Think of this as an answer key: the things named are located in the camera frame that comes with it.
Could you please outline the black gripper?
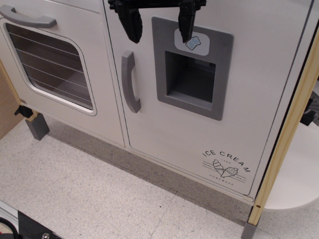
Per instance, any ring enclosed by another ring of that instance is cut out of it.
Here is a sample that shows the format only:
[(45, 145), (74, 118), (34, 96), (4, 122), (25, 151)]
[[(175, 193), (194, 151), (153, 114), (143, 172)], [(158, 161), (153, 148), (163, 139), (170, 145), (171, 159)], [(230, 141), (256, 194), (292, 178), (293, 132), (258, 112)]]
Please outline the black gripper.
[[(206, 6), (207, 3), (206, 0), (108, 0), (107, 2), (109, 8), (115, 12), (118, 12), (119, 4), (129, 8), (120, 10), (118, 15), (129, 40), (134, 43), (139, 43), (143, 32), (142, 18), (138, 9), (179, 7), (178, 25), (183, 43), (186, 43), (192, 38), (196, 10)], [(185, 5), (187, 2), (193, 2), (194, 5)]]

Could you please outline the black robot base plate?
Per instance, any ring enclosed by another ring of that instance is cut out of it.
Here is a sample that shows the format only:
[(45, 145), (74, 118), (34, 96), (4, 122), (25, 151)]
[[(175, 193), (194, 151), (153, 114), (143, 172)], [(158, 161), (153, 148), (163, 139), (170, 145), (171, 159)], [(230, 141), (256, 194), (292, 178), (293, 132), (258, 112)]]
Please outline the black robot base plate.
[(1, 217), (1, 239), (62, 239), (60, 235), (46, 228), (26, 214), (18, 211), (17, 217)]

